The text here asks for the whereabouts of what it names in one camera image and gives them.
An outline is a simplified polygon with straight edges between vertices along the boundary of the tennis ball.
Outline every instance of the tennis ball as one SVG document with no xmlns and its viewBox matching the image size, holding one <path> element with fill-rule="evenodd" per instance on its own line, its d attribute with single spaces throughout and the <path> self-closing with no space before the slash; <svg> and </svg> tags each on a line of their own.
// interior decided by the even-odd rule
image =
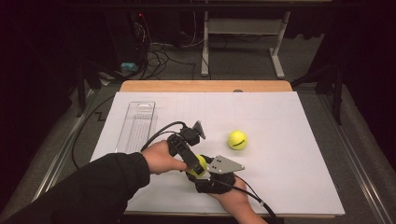
<svg viewBox="0 0 396 224">
<path fill-rule="evenodd" d="M 207 163 L 206 160 L 203 156 L 201 155 L 195 155 L 198 158 L 199 163 L 201 164 L 202 168 L 204 169 L 203 171 L 201 171 L 200 174 L 197 174 L 194 169 L 189 170 L 187 173 L 189 173 L 190 175 L 194 175 L 196 177 L 202 176 L 206 170 L 207 170 Z"/>
<path fill-rule="evenodd" d="M 228 135 L 228 146 L 232 149 L 244 149 L 248 143 L 248 137 L 242 131 L 236 130 Z"/>
</svg>

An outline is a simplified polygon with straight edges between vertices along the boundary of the black wire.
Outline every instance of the black wire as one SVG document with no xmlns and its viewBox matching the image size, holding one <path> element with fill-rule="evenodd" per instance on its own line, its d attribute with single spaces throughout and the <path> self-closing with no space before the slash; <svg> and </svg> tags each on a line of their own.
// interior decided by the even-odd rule
<svg viewBox="0 0 396 224">
<path fill-rule="evenodd" d="M 154 135 L 152 135 L 152 136 L 150 137 L 150 139 L 147 141 L 147 143 L 146 143 L 145 145 L 142 146 L 142 149 L 141 149 L 140 151 L 144 151 L 144 150 L 151 144 L 151 142 L 154 141 L 155 138 L 157 138 L 158 136 L 160 136 L 161 134 L 163 134 L 163 131 L 165 131 L 166 129 L 168 129 L 168 128 L 174 126 L 174 125 L 177 125 L 177 124 L 181 124 L 181 125 L 183 125 L 183 128 L 187 128 L 187 125 L 186 125 L 184 122 L 182 122 L 182 121 L 175 121 L 175 122 L 172 122 L 172 123 L 166 125 L 165 127 L 161 128 L 161 129 L 160 129 L 158 132 L 156 132 Z"/>
<path fill-rule="evenodd" d="M 191 79 L 194 80 L 194 70 L 195 70 L 196 63 L 182 63 L 182 62 L 176 61 L 176 60 L 172 59 L 171 57 L 169 57 L 169 55 L 166 53 L 166 49 L 165 48 L 163 48 L 163 53 L 166 55 L 166 57 L 168 57 L 169 61 L 172 61 L 174 63 L 192 65 Z"/>
<path fill-rule="evenodd" d="M 240 180 L 244 181 L 244 182 L 250 187 L 250 189 L 254 192 L 253 188 L 252 188 L 245 180 L 243 180 L 241 177 L 239 177 L 239 176 L 237 176 L 237 175 L 236 175 L 236 177 L 239 178 Z M 214 179 L 214 181 L 215 181 L 216 183 L 221 184 L 221 185 L 227 186 L 227 187 L 229 187 L 229 188 L 231 188 L 231 189 L 236 189 L 236 190 L 238 190 L 238 191 L 241 191 L 241 192 L 243 192 L 243 193 L 246 193 L 248 196 L 250 196 L 250 197 L 252 197 L 253 199 L 255 199 L 257 202 L 259 202 L 259 204 L 260 204 L 261 206 L 263 206 L 263 207 L 265 208 L 265 210 L 267 210 L 267 212 L 268 212 L 268 214 L 271 216 L 271 219 L 273 220 L 273 222 L 274 222 L 275 224 L 277 224 L 277 217 L 276 217 L 274 211 L 273 211 L 273 210 L 271 209 L 271 207 L 270 207 L 268 204 L 266 204 L 259 196 L 257 196 L 256 192 L 254 192 L 254 194 L 256 194 L 256 195 L 253 195 L 253 194 L 250 193 L 249 191 L 247 191 L 247 190 L 245 190 L 245 189 L 240 189 L 240 188 L 238 188 L 238 187 L 236 187 L 236 186 L 234 186 L 234 185 L 229 185 L 229 184 L 224 183 L 224 182 L 221 182 L 221 181 L 219 181 L 219 180 L 217 180 L 217 179 Z"/>
<path fill-rule="evenodd" d="M 96 110 L 97 110 L 100 106 L 104 105 L 104 104 L 105 104 L 107 101 L 109 101 L 111 98 L 114 98 L 114 96 L 115 96 L 115 95 L 112 95 L 112 96 L 108 97 L 107 99 L 105 99 L 102 103 L 100 103 L 100 104 L 91 112 L 91 114 L 84 120 L 84 122 L 82 123 L 82 125 L 79 127 L 78 133 L 77 133 L 77 136 L 76 136 L 76 138 L 75 138 L 75 140 L 74 140 L 74 142 L 73 142 L 72 151 L 71 151 L 71 154 L 72 154 L 72 155 L 71 155 L 71 156 L 72 156 L 72 161 L 73 161 L 73 164 L 76 166 L 77 169 L 79 169 L 79 166 L 77 165 L 74 152 L 75 152 L 76 142 L 77 142 L 79 136 L 81 135 L 81 132 L 82 132 L 82 130 L 83 130 L 85 124 L 87 123 L 87 121 L 90 119 L 90 117 L 96 112 Z"/>
</svg>

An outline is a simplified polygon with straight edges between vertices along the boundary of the dark background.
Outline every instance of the dark background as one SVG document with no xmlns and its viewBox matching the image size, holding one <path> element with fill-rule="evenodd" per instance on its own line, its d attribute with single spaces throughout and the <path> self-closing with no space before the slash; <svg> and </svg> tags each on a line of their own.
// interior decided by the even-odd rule
<svg viewBox="0 0 396 224">
<path fill-rule="evenodd" d="M 342 60 L 345 84 L 376 141 L 396 168 L 396 19 L 390 2 L 366 1 L 368 7 L 359 16 L 344 15 L 344 20 L 336 23 L 330 12 L 293 12 L 285 37 L 303 34 L 311 38 L 326 33 L 329 26 L 338 31 L 323 40 L 311 70 L 338 55 L 340 46 L 350 45 Z M 178 45 L 180 31 L 187 34 L 194 31 L 191 16 L 186 13 L 145 12 L 145 15 L 148 26 L 158 37 Z M 266 14 L 267 17 L 274 15 L 276 12 Z M 227 12 L 216 16 L 239 17 L 238 13 Z M 202 17 L 203 13 L 197 13 L 197 27 L 203 27 Z M 0 1 L 0 75 L 3 79 L 0 84 L 0 209 L 18 186 L 54 122 L 70 106 L 69 93 L 77 85 L 81 60 L 88 58 L 116 70 L 121 62 L 118 49 L 134 50 L 130 43 L 113 41 L 117 35 L 130 35 L 129 27 L 116 27 L 118 32 L 110 33 L 108 20 L 104 13 L 64 11 L 59 4 L 48 0 Z M 353 34 L 358 38 L 350 39 Z"/>
</svg>

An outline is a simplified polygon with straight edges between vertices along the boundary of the white paper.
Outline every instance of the white paper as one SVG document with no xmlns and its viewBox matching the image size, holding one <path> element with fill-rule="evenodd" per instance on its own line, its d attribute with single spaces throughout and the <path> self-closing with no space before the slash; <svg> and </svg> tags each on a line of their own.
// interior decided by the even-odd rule
<svg viewBox="0 0 396 224">
<path fill-rule="evenodd" d="M 200 120 L 206 140 L 192 147 L 196 154 L 224 156 L 246 166 L 236 172 L 278 215 L 343 215 L 345 213 L 318 149 L 296 92 L 118 92 L 92 161 L 114 152 L 128 104 L 156 103 L 157 128 L 174 121 L 189 127 Z M 169 129 L 179 132 L 180 125 Z M 247 147 L 232 150 L 227 135 L 247 134 Z M 161 135 L 159 140 L 166 139 Z M 250 199 L 253 209 L 267 214 Z M 155 213 L 225 213 L 219 203 L 178 171 L 152 175 L 127 211 Z"/>
</svg>

